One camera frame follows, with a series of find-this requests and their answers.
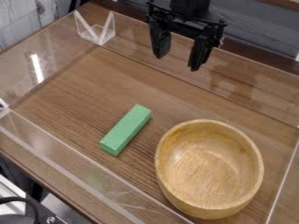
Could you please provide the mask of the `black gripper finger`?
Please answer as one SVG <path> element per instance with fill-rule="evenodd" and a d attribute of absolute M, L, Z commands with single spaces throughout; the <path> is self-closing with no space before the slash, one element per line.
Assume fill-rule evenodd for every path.
<path fill-rule="evenodd" d="M 165 24 L 154 18 L 150 19 L 150 37 L 154 55 L 161 59 L 171 50 L 173 36 Z"/>
<path fill-rule="evenodd" d="M 191 48 L 191 55 L 189 59 L 189 67 L 193 71 L 198 71 L 202 65 L 207 62 L 211 55 L 213 44 L 207 36 L 201 35 L 194 40 L 194 46 Z"/>

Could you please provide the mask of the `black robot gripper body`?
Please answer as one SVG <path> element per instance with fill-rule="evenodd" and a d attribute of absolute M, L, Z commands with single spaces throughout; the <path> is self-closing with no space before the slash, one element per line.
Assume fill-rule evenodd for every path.
<path fill-rule="evenodd" d="M 147 23 L 159 20 L 169 28 L 190 39 L 203 35 L 213 46 L 223 43 L 226 19 L 211 12 L 211 0 L 149 0 Z"/>

